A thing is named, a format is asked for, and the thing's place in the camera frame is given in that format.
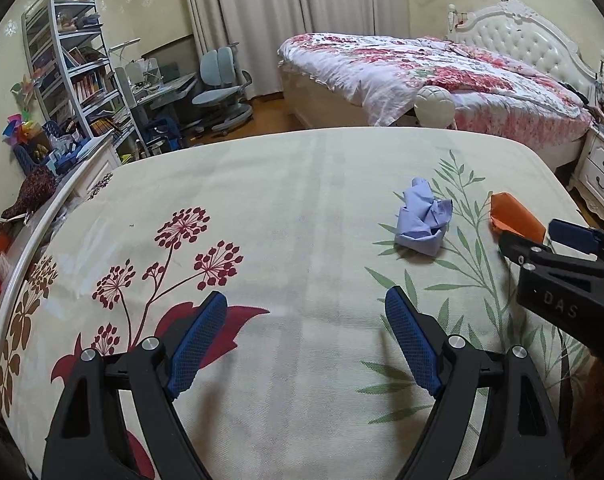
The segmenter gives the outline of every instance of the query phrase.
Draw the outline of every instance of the chair seat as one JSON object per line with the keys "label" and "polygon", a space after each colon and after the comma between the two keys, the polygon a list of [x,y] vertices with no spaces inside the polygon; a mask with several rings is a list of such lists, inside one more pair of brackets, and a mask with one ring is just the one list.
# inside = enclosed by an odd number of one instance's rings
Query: chair seat
{"label": "chair seat", "polygon": [[230,88],[219,88],[217,90],[208,90],[202,94],[195,96],[192,103],[196,106],[215,105],[224,99],[229,98],[242,89],[241,86],[233,86]]}

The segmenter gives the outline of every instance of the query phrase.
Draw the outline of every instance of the bookshelf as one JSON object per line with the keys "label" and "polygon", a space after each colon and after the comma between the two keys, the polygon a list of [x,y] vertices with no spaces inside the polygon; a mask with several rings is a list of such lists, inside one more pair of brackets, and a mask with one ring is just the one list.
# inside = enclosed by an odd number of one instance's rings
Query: bookshelf
{"label": "bookshelf", "polygon": [[[58,30],[58,15],[87,21],[77,30]],[[37,0],[22,15],[24,50],[31,77],[44,68],[36,97],[47,121],[77,121],[82,135],[91,139],[112,134],[118,154],[132,153],[136,140],[148,149],[115,78],[102,23],[91,21],[95,0]],[[113,126],[105,131],[105,124]]]}

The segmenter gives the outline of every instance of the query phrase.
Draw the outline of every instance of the nightstand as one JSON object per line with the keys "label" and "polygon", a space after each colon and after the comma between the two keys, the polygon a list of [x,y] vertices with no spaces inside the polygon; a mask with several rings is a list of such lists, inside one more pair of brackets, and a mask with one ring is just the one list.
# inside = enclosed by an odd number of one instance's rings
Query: nightstand
{"label": "nightstand", "polygon": [[591,127],[568,190],[576,188],[593,213],[604,220],[604,134]]}

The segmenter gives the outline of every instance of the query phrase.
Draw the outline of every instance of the bed frame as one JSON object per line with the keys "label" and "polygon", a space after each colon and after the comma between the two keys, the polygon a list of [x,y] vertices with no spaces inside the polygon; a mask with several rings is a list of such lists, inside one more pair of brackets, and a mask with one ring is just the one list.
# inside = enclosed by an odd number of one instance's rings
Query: bed frame
{"label": "bed frame", "polygon": [[[508,0],[485,9],[463,14],[449,6],[447,40],[486,48],[505,54],[535,67],[557,81],[568,83],[595,104],[597,72],[579,55],[579,47],[556,25],[519,0]],[[280,73],[289,111],[307,128],[334,126],[368,126],[362,108],[333,93],[306,74],[280,64]],[[419,117],[419,123],[432,126]],[[415,125],[415,117],[404,116],[399,126]],[[554,171],[576,160],[584,143],[582,139],[551,146],[537,152]]]}

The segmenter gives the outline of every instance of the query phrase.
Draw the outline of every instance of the silver screw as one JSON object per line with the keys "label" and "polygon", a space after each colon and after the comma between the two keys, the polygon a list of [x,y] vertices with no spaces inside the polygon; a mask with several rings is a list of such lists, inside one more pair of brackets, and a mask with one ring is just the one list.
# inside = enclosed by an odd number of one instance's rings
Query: silver screw
{"label": "silver screw", "polygon": [[451,335],[448,338],[448,344],[453,348],[464,348],[464,346],[466,346],[466,341],[464,341],[463,337],[460,337],[458,335]]}
{"label": "silver screw", "polygon": [[93,361],[93,359],[95,359],[95,350],[93,350],[92,348],[87,348],[80,355],[80,359],[82,359],[82,361],[86,361],[86,362]]}
{"label": "silver screw", "polygon": [[160,344],[160,340],[157,337],[147,337],[142,341],[142,348],[144,350],[155,350]]}
{"label": "silver screw", "polygon": [[526,351],[526,348],[524,348],[523,346],[514,346],[513,355],[515,357],[519,357],[520,359],[524,359],[524,357],[526,357],[528,355],[528,352]]}

